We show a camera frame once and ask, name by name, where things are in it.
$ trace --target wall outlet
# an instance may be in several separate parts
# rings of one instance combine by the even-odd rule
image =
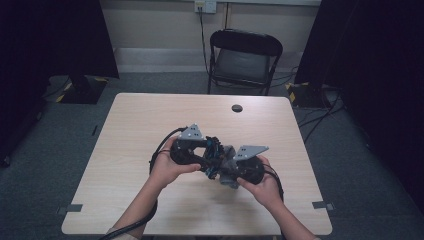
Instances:
[[[194,1],[194,12],[216,13],[216,1]]]

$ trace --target person's right hand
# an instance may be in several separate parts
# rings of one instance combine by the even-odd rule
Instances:
[[[263,164],[270,166],[268,159],[265,157],[258,155],[258,158],[262,161]],[[265,170],[272,171],[269,167],[264,166]],[[262,182],[257,185],[254,185],[242,178],[237,178],[237,182],[244,188],[246,188],[249,192],[253,194],[256,201],[262,204],[264,207],[268,208],[272,206],[276,201],[282,201],[279,189],[277,185],[277,181],[271,175],[265,173]]]

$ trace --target wooden tabletop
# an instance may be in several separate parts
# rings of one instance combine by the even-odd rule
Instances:
[[[236,113],[232,106],[243,111]],[[104,234],[122,215],[149,175],[163,138],[197,123],[203,136],[223,145],[264,145],[281,178],[285,204],[314,234],[332,226],[288,99],[263,96],[121,93],[115,98],[72,204],[65,234]],[[146,235],[278,235],[269,212],[245,189],[231,189],[204,173],[184,174],[164,189]]]

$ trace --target hand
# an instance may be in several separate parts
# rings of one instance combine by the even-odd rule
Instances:
[[[262,161],[263,164],[270,166],[268,159],[258,155],[258,158]],[[269,208],[272,206],[275,201],[282,201],[277,181],[271,175],[265,173],[262,182],[257,185],[254,185],[242,178],[237,178],[237,182],[244,188],[246,188],[250,193],[253,194],[256,201],[262,204],[264,207]]]
[[[171,159],[169,150],[176,139],[177,137],[171,137],[166,141],[150,173],[149,179],[158,184],[160,188],[165,188],[175,181],[180,174],[191,173],[200,169],[200,164],[178,165]]]

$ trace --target chair seat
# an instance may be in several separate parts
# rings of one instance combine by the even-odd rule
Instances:
[[[269,74],[269,56],[221,49],[213,72],[215,78],[244,79],[266,84]]]

